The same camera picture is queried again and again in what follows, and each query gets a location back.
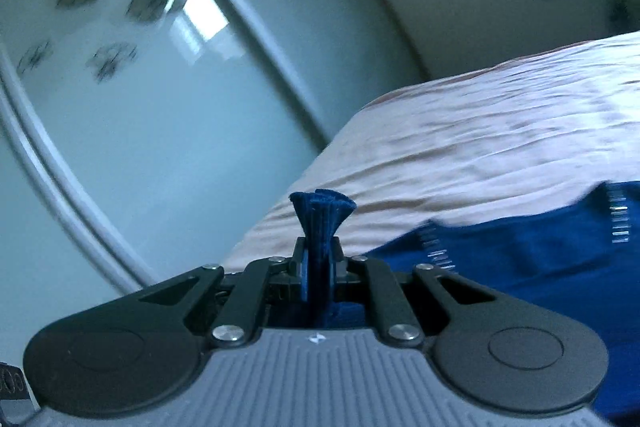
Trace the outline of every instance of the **ribbed gray surface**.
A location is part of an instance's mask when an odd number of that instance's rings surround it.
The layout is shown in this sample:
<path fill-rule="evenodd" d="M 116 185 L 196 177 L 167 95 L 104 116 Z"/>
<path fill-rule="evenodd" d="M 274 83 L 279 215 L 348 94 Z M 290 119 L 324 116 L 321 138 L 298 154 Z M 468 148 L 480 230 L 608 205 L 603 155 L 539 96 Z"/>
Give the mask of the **ribbed gray surface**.
<path fill-rule="evenodd" d="M 42 410 L 28 427 L 602 427 L 587 409 L 515 419 L 469 404 L 413 349 L 371 330 L 264 330 L 248 347 L 220 351 L 198 380 L 153 411 L 93 420 Z"/>

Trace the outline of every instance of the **black plastic part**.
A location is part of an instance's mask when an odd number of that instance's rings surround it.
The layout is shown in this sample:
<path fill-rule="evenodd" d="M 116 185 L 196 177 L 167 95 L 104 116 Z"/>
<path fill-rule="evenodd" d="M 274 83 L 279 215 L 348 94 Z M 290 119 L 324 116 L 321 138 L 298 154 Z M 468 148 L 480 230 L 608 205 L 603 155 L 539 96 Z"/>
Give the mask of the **black plastic part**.
<path fill-rule="evenodd" d="M 24 354 L 40 405 L 101 417 L 180 391 L 196 373 L 204 344 L 185 322 L 223 275 L 222 268 L 198 268 L 44 328 Z"/>
<path fill-rule="evenodd" d="M 289 274 L 296 277 L 300 281 L 300 301 L 308 301 L 308 290 L 306 285 L 306 258 L 308 251 L 306 251 L 306 238 L 299 237 L 296 240 L 296 245 L 293 249 L 293 255 L 291 256 L 291 263 L 289 266 Z"/>
<path fill-rule="evenodd" d="M 524 414 L 570 410 L 594 398 L 608 355 L 590 328 L 449 271 L 414 269 L 414 277 L 449 316 L 433 362 L 463 395 Z"/>
<path fill-rule="evenodd" d="M 286 270 L 269 280 L 267 299 L 272 304 L 300 303 L 306 301 L 306 285 L 302 284 L 302 263 L 305 256 L 305 238 L 296 241 L 293 255 L 286 263 Z"/>
<path fill-rule="evenodd" d="M 0 362 L 0 400 L 30 400 L 22 370 Z"/>
<path fill-rule="evenodd" d="M 331 238 L 331 255 L 332 255 L 334 266 L 346 259 L 346 257 L 344 256 L 344 252 L 342 251 L 342 245 L 340 244 L 339 237 L 334 236 Z"/>
<path fill-rule="evenodd" d="M 371 322 L 378 330 L 380 338 L 392 346 L 415 347 L 421 344 L 424 333 L 420 323 L 389 265 L 380 259 L 367 259 L 350 261 L 349 266 L 368 283 L 369 302 L 366 304 Z M 415 328 L 418 334 L 408 340 L 395 338 L 390 334 L 390 330 L 397 325 Z"/>
<path fill-rule="evenodd" d="M 236 347 L 254 336 L 264 313 L 269 277 L 286 271 L 287 267 L 287 262 L 276 264 L 269 259 L 258 259 L 247 265 L 210 328 L 209 342 L 212 346 Z M 220 341 L 213 336 L 213 331 L 222 326 L 242 328 L 244 335 L 236 341 Z"/>
<path fill-rule="evenodd" d="M 366 279 L 360 275 L 348 271 L 352 267 L 349 261 L 344 259 L 335 265 L 336 284 L 334 300 L 336 302 L 354 302 L 366 304 L 369 302 L 369 291 Z"/>

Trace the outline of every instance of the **bedspread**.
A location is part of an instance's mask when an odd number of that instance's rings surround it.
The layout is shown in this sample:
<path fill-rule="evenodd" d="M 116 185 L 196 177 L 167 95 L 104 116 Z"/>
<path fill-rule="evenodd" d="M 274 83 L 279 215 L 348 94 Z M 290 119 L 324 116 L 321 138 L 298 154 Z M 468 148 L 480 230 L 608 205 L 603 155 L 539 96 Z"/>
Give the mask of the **bedspread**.
<path fill-rule="evenodd" d="M 288 194 L 358 204 L 347 255 L 437 217 L 468 225 L 565 206 L 602 180 L 640 178 L 640 32 L 517 58 L 369 103 L 236 245 L 241 270 L 302 235 Z"/>

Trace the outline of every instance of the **metal rivet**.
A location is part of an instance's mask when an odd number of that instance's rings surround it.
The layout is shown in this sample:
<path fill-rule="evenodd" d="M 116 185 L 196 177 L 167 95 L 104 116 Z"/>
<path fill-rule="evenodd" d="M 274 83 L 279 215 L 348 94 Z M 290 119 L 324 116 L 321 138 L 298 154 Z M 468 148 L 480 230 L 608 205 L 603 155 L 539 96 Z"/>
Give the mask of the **metal rivet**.
<path fill-rule="evenodd" d="M 409 324 L 395 324 L 389 328 L 388 333 L 398 341 L 412 341 L 420 336 L 420 330 Z"/>
<path fill-rule="evenodd" d="M 211 331 L 213 338 L 222 342 L 235 342 L 244 337 L 244 330 L 233 324 L 223 324 Z"/>

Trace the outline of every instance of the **frosted glass panel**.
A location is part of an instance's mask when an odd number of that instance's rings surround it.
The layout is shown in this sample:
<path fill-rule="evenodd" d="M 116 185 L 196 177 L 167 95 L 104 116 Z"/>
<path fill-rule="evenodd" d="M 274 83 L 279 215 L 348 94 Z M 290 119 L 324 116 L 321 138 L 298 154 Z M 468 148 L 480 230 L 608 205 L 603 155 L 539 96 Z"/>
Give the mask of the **frosted glass panel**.
<path fill-rule="evenodd" d="M 0 23 L 53 142 L 160 277 L 221 260 L 319 152 L 217 0 L 7 0 Z"/>
<path fill-rule="evenodd" d="M 381 0 L 249 0 L 333 137 L 371 100 L 427 80 Z"/>

